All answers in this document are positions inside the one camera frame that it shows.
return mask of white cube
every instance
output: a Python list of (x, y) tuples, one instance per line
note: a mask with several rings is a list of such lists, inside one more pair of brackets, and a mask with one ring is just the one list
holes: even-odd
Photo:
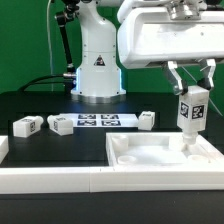
[(155, 123), (155, 112), (143, 111), (139, 116), (138, 129), (150, 131)]
[(50, 129), (59, 135), (73, 134), (73, 121), (63, 116), (52, 116), (47, 118)]

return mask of small white block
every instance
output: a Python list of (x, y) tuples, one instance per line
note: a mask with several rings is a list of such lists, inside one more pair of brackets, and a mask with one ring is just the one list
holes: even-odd
[(155, 123), (155, 112), (143, 111), (139, 116), (138, 129), (150, 131)]
[(73, 134), (73, 121), (63, 116), (52, 116), (47, 118), (50, 129), (59, 135)]
[(13, 135), (15, 137), (27, 138), (40, 131), (43, 118), (40, 116), (27, 116), (13, 123)]

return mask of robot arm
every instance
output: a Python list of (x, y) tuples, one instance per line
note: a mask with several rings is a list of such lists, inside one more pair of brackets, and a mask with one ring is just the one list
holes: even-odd
[[(177, 125), (194, 144), (205, 129), (216, 62), (224, 63), (224, 12), (206, 11), (203, 1), (126, 0), (118, 12), (118, 51), (126, 68), (163, 67), (179, 95)], [(187, 86), (178, 66), (199, 65), (203, 78)]]

